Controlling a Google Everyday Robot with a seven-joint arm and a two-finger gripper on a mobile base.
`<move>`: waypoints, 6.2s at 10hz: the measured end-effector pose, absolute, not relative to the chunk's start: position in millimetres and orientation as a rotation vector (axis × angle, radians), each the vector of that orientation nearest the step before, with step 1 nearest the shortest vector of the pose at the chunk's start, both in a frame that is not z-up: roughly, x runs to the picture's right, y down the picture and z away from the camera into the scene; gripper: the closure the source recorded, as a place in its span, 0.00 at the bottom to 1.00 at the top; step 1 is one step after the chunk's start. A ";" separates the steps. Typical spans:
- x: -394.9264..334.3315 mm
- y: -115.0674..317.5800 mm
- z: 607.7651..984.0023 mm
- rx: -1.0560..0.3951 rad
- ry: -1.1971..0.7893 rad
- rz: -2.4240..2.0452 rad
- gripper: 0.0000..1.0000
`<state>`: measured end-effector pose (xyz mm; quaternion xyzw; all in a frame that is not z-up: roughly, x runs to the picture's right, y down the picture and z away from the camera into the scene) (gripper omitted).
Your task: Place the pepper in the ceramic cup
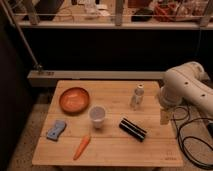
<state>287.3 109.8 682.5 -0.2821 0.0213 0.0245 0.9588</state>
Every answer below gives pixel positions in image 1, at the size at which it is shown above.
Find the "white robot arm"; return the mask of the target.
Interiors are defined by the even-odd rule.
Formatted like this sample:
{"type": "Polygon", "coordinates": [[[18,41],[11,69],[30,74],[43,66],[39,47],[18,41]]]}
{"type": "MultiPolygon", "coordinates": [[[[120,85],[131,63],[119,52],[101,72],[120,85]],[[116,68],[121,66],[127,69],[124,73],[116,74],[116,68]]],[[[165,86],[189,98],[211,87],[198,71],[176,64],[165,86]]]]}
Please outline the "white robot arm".
{"type": "Polygon", "coordinates": [[[213,116],[213,89],[201,82],[204,75],[203,66],[194,61],[170,68],[164,73],[164,85],[157,94],[161,105],[161,125],[169,123],[172,109],[178,106],[182,99],[190,101],[204,113],[213,116]]]}

